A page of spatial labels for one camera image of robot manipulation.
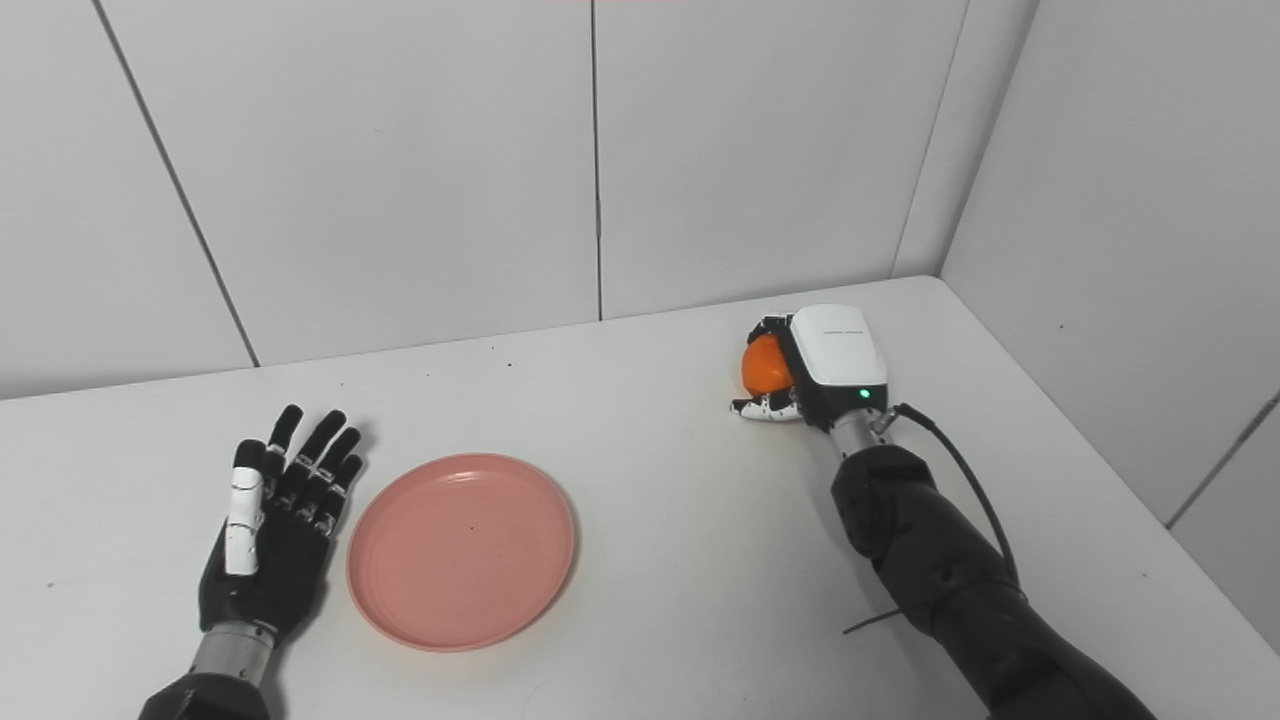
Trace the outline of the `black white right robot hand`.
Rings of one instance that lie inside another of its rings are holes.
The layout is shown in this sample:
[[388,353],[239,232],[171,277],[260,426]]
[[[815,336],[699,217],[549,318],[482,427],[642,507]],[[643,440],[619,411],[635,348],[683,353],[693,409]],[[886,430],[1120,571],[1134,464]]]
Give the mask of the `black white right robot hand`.
[[755,421],[804,421],[831,433],[855,413],[883,414],[888,370],[864,314],[817,304],[763,316],[748,336],[741,361],[745,398],[731,411]]

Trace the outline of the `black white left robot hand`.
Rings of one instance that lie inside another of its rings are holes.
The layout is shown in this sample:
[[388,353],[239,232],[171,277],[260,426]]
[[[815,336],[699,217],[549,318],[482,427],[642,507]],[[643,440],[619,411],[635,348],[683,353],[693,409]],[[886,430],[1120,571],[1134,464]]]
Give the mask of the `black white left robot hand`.
[[266,441],[239,442],[225,519],[198,583],[198,626],[243,623],[287,641],[312,615],[351,488],[362,433],[338,409],[292,448],[303,410],[282,410]]

